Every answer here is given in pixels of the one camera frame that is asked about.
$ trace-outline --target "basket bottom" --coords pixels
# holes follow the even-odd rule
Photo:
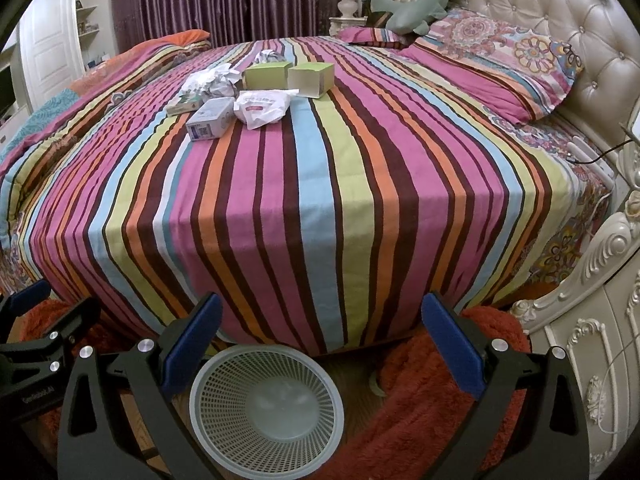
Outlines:
[[[258,382],[249,391],[246,416],[265,438],[289,442],[315,429],[320,406],[311,389],[301,381],[272,377]]]

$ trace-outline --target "shark plush toy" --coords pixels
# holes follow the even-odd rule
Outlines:
[[[447,15],[445,7],[449,0],[413,0],[407,3],[394,0],[371,0],[373,12],[392,12],[385,28],[396,34],[415,32],[424,36],[429,26]]]

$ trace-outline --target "box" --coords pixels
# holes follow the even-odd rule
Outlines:
[[[274,63],[258,63],[244,69],[245,90],[286,90],[287,72],[293,63],[279,61]]]
[[[191,140],[219,139],[235,118],[232,97],[209,99],[187,121],[187,132]]]
[[[178,95],[166,104],[164,110],[167,115],[186,114],[198,110],[203,103],[202,97],[198,95]]]
[[[288,85],[300,90],[300,96],[318,99],[334,87],[333,63],[301,63],[289,69]]]

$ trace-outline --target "plastic bag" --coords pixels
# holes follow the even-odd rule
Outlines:
[[[261,50],[254,59],[254,63],[278,63],[281,61],[286,61],[286,59],[272,48]]]
[[[276,123],[287,113],[298,90],[257,90],[240,92],[234,104],[236,117],[250,130]]]
[[[190,74],[180,88],[180,95],[197,95],[204,99],[214,97],[235,97],[238,94],[236,83],[242,79],[231,63],[223,63],[213,68]]]

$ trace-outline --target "tufted headboard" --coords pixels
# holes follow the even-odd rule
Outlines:
[[[491,18],[572,44],[584,71],[558,107],[601,148],[622,142],[619,123],[635,119],[640,36],[617,0],[458,0]]]

